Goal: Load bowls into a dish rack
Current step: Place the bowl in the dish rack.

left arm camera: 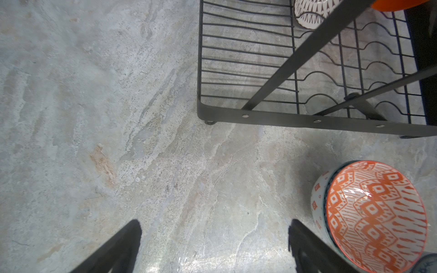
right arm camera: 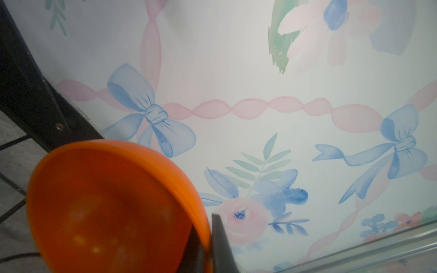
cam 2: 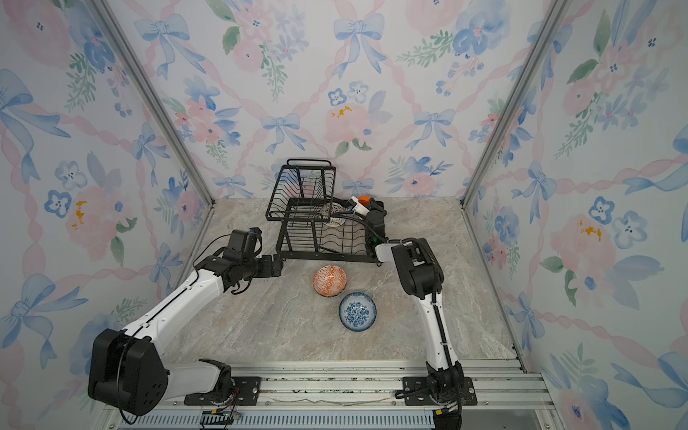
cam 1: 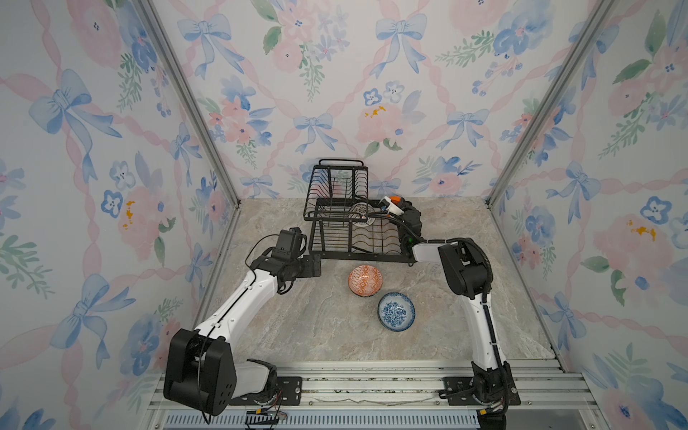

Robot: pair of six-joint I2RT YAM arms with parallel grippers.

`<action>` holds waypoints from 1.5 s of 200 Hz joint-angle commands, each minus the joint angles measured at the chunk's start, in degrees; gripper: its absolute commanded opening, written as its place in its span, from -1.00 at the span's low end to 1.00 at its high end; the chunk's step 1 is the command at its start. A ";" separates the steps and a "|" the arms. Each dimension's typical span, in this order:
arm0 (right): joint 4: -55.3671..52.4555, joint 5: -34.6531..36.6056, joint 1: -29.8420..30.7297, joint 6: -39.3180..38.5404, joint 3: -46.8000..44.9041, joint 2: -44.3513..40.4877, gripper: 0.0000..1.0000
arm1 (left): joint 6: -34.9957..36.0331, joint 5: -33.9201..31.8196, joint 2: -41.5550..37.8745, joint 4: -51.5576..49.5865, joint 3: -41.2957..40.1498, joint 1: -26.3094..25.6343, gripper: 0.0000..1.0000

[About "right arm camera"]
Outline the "orange plastic bowl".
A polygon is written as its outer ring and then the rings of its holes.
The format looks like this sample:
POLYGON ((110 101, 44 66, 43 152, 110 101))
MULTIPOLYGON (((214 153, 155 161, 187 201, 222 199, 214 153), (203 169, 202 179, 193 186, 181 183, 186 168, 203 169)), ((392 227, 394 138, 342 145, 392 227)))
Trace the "orange plastic bowl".
POLYGON ((35 167, 26 197, 34 242, 53 273, 174 273, 206 210, 170 159, 126 141, 75 142, 35 167))

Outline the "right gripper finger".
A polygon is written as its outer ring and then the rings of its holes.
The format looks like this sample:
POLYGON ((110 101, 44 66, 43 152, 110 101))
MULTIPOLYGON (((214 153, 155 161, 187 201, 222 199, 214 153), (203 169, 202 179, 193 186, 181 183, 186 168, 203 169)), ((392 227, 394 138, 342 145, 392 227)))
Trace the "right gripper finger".
POLYGON ((200 237, 192 228, 181 262, 179 273, 238 273, 220 215, 212 215, 212 245, 210 254, 202 246, 200 237))

